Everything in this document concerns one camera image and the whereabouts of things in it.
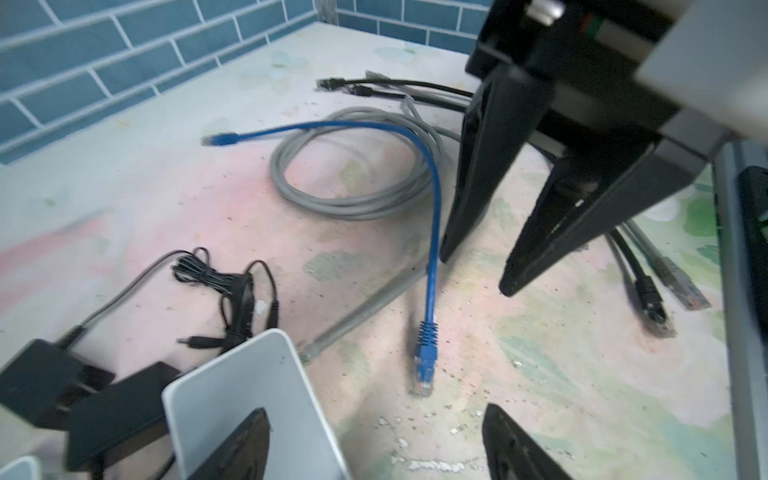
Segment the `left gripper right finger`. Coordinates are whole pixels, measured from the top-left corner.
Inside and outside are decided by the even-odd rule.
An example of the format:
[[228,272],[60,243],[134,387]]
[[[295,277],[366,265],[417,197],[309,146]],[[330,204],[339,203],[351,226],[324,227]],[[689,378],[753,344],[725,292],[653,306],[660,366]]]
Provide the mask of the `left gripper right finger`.
[[499,405],[487,405],[482,439],[493,480],[572,479]]

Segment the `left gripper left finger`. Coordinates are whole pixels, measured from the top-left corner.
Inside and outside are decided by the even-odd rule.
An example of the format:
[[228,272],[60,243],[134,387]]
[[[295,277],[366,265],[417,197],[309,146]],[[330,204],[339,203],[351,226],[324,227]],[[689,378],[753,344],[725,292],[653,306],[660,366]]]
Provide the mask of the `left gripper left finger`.
[[271,425],[264,408],[253,410],[189,479],[262,480]]

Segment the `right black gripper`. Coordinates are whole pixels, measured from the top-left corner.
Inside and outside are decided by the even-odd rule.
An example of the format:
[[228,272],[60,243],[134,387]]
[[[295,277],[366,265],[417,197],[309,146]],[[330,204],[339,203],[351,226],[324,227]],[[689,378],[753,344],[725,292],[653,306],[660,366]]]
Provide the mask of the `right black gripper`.
[[512,297],[577,247],[688,185],[725,128],[639,83],[639,62],[595,39],[604,19],[643,40],[671,23],[636,1],[497,1],[466,70],[480,86],[465,112],[446,263],[480,222],[534,134],[563,147],[510,253]]

